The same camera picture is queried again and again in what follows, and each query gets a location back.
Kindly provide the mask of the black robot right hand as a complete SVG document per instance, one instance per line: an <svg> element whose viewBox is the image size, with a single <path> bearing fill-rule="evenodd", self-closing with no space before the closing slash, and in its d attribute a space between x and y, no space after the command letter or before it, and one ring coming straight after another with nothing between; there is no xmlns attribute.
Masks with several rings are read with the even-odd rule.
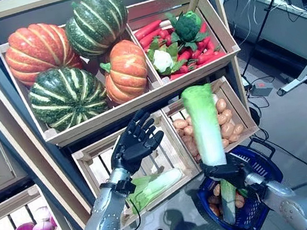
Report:
<svg viewBox="0 0 307 230"><path fill-rule="evenodd" d="M245 160L237 155L227 152L225 154L227 163L224 165L206 165L201 162L200 167L204 175L214 181L228 181L236 188L245 188L245 181L253 168Z"/></svg>

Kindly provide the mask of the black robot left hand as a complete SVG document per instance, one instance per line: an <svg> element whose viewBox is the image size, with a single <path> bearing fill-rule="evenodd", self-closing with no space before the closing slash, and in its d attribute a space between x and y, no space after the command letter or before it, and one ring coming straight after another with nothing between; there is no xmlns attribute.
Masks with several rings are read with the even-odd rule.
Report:
<svg viewBox="0 0 307 230"><path fill-rule="evenodd" d="M135 112L134 117L120 135L111 155L112 169L124 169L130 175L140 168L142 159L150 155L161 143L164 132L154 133L154 119L144 110Z"/></svg>

